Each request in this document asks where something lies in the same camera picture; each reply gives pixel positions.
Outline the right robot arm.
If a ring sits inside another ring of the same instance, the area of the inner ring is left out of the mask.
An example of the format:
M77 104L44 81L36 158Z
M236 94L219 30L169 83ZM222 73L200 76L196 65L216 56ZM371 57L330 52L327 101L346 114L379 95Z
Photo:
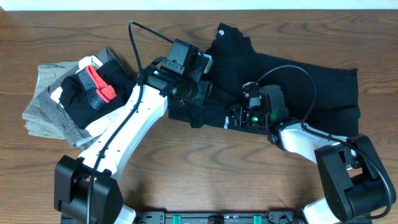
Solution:
M306 205L296 223L371 223L391 211L396 190L367 136L334 136L291 117L278 85L249 82L243 90L248 102L230 107L229 120L263 130L271 144L318 167L324 196Z

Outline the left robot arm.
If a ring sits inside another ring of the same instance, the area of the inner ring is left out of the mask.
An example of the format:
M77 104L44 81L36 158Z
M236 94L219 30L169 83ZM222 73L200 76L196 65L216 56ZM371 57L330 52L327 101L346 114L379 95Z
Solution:
M176 39L167 57L148 65L121 114L78 158L63 156L55 166L54 208L61 223L134 223L137 212L119 188L123 170L142 138L169 103L205 107L212 84L202 80L210 55Z

